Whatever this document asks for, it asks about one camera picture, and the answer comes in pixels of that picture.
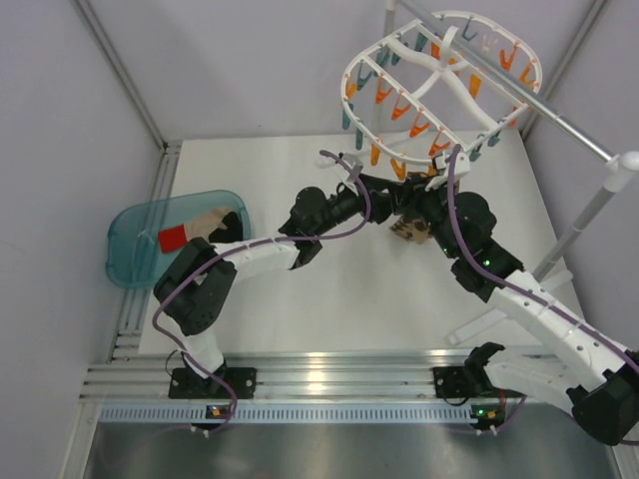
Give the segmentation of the brown argyle sock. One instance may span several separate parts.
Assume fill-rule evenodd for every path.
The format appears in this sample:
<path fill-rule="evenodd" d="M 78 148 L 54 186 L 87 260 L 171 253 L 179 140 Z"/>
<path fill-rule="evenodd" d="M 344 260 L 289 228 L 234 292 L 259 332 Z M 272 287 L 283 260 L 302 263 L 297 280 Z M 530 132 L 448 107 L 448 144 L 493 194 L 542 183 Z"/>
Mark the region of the brown argyle sock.
<path fill-rule="evenodd" d="M 416 244 L 423 244 L 431 238 L 429 225 L 423 219 L 408 220 L 401 216 L 389 229 L 399 238 Z"/>

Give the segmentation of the white round clip hanger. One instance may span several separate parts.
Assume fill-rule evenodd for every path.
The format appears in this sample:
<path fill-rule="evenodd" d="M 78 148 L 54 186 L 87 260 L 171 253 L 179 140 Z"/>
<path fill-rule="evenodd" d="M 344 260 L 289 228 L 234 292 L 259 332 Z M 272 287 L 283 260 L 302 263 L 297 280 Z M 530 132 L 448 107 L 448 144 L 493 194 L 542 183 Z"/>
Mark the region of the white round clip hanger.
<path fill-rule="evenodd" d="M 543 69 L 538 58 L 530 61 L 524 50 L 514 50 L 501 36 L 488 41 L 489 27 L 463 17 L 448 18 L 458 31 L 472 39 L 475 47 L 489 47 L 488 58 L 500 62 L 515 79 L 540 90 Z M 404 48 L 422 54 L 421 62 L 389 54 L 382 57 L 371 46 L 360 51 L 345 67 L 340 79 L 341 126 L 354 135 L 354 152 L 370 165 L 370 147 L 381 150 L 378 165 L 396 158 L 406 162 L 409 173 L 427 177 L 444 175 L 445 157 L 454 147 L 461 156 L 477 161 L 496 146 L 502 132 L 516 127 L 529 109 L 507 122 L 488 144 L 474 153 L 465 150 L 487 131 L 487 120 L 499 121 L 515 111 L 515 101 L 497 92 L 491 81 L 471 67 L 459 68 L 461 59 L 443 52 L 440 46 L 411 28 L 399 34 Z"/>

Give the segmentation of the beige sock with red cuff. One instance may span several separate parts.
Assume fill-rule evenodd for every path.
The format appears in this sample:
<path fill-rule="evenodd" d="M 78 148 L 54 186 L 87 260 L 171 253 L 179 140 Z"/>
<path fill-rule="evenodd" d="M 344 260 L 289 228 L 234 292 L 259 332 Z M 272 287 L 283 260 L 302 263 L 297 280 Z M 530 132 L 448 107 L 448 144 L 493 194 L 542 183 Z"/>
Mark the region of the beige sock with red cuff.
<path fill-rule="evenodd" d="M 184 223 L 158 232 L 158 243 L 162 253 L 180 249 L 190 240 L 204 238 L 218 229 L 225 230 L 224 218 L 233 210 L 230 208 L 213 209 Z"/>

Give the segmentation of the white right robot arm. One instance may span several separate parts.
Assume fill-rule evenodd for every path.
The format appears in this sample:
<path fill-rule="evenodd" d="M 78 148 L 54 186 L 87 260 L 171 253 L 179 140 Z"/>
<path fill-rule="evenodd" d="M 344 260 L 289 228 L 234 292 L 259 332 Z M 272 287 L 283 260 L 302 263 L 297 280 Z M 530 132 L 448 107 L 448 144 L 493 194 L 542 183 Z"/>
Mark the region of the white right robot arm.
<path fill-rule="evenodd" d="M 497 218 L 486 199 L 458 193 L 441 178 L 411 174 L 400 212 L 425 222 L 453 264 L 459 284 L 505 313 L 562 364 L 543 369 L 496 343 L 466 360 L 465 381 L 477 395 L 517 391 L 570 414 L 597 441 L 615 446 L 638 423 L 638 355 L 588 325 L 558 301 L 492 236 Z"/>

